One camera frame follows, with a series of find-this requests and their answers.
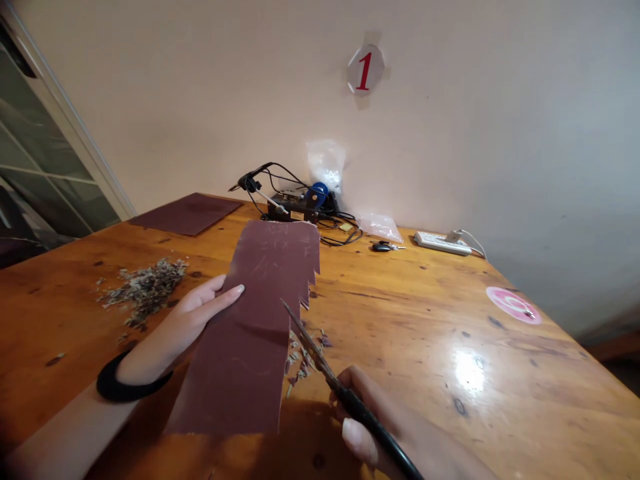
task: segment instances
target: door frame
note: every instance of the door frame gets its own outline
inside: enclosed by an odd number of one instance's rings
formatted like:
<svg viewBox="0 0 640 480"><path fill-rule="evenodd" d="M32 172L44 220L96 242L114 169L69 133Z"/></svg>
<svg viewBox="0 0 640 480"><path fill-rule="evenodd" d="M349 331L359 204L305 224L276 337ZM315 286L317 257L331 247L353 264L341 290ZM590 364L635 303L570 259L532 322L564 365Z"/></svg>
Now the door frame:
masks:
<svg viewBox="0 0 640 480"><path fill-rule="evenodd" d="M120 220L136 216L129 198L9 0L0 0L0 21L37 76L32 79L23 75L24 80L60 128Z"/></svg>

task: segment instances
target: scissor blade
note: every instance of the scissor blade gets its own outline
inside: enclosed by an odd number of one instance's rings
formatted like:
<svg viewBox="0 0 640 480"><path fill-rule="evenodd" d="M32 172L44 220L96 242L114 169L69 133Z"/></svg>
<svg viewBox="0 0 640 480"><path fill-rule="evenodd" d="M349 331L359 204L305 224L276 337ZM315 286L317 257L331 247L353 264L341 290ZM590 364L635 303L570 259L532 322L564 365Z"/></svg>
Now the scissor blade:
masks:
<svg viewBox="0 0 640 480"><path fill-rule="evenodd" d="M314 343L314 341L311 338L311 336L308 334L307 330L302 325L302 322L294 314L293 310L291 310L291 308L287 305L287 302L282 300L282 303L284 304L285 308L287 309L287 312L289 312L289 316L293 319L293 322L298 327L298 330L300 332L300 335L298 335L298 338L300 338L300 342L302 342L302 346L304 348L306 348L307 352L309 352L311 358L313 358L313 361L315 362L316 366L324 374L324 376L327 379L327 381L329 382L329 384L330 385L335 384L337 382L337 379L336 379L335 375L333 374L333 371L331 370L331 368L330 368L329 364L327 363L327 361L325 360L325 358L322 356L322 353L320 352L320 350L318 350L318 347Z"/></svg>

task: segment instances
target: round sticker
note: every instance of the round sticker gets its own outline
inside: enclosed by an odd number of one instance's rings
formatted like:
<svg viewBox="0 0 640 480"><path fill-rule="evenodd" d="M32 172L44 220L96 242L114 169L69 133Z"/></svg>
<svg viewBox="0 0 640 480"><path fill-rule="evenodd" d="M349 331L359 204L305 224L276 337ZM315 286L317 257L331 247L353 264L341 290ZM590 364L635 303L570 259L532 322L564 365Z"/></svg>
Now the round sticker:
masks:
<svg viewBox="0 0 640 480"><path fill-rule="evenodd" d="M522 300L514 292L498 287L487 287L487 296L500 310L510 314L516 320L538 325L542 318L532 304Z"/></svg>
<svg viewBox="0 0 640 480"><path fill-rule="evenodd" d="M385 58L375 45L364 45L347 66L347 84L354 95L364 97L380 82L385 71Z"/></svg>

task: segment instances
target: clear plastic bag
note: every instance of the clear plastic bag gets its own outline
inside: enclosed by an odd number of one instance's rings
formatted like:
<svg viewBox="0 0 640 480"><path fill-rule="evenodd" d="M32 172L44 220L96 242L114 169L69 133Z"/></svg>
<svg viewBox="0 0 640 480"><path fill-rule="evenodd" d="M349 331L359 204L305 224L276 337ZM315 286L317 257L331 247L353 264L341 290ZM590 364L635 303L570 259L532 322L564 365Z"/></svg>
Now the clear plastic bag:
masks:
<svg viewBox="0 0 640 480"><path fill-rule="evenodd" d="M357 218L363 232L397 243L405 242L391 217L377 213L365 213L358 215Z"/></svg>
<svg viewBox="0 0 640 480"><path fill-rule="evenodd" d="M322 182L329 191L342 194L342 169L346 150L333 140L319 140L307 144L307 162L311 183Z"/></svg>

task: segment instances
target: wooden table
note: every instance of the wooden table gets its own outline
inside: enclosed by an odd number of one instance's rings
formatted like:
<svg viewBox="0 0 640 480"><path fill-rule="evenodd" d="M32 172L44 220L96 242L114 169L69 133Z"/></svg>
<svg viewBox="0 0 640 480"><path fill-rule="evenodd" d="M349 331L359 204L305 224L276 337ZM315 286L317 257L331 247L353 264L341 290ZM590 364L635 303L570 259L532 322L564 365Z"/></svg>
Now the wooden table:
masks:
<svg viewBox="0 0 640 480"><path fill-rule="evenodd" d="M162 257L189 262L180 298L226 272L244 205L198 237L122 223L0 271L0 414L5 453L64 407L113 358L127 312L96 303L96 281ZM420 248L369 250L363 238L321 248L321 274L303 315L335 344L334 370L357 363L474 451L502 479L640 478L640 400L544 316L528 325L488 300L511 287L478 257ZM149 320L150 330L167 310ZM489 316L499 322L492 323ZM59 353L65 356L45 364ZM161 432L186 365L146 399L91 470L91 479L358 478L368 475L329 417L319 374L283 401L281 433L214 443ZM325 465L316 470L316 454Z"/></svg>

